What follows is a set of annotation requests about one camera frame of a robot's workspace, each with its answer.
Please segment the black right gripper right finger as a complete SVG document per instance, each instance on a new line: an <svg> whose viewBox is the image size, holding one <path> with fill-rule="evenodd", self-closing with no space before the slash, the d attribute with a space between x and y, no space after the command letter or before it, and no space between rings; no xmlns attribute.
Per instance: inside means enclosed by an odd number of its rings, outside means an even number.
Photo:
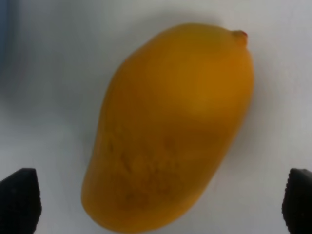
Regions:
<svg viewBox="0 0 312 234"><path fill-rule="evenodd" d="M312 173L290 169L282 203L283 219L291 234L312 232Z"/></svg>

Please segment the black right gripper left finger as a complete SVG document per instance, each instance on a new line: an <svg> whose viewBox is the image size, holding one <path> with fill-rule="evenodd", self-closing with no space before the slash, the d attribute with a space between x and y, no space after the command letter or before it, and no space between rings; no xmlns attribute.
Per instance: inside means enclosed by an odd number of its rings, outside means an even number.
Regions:
<svg viewBox="0 0 312 234"><path fill-rule="evenodd" d="M0 182L2 234L33 234L41 212L36 169L21 168Z"/></svg>

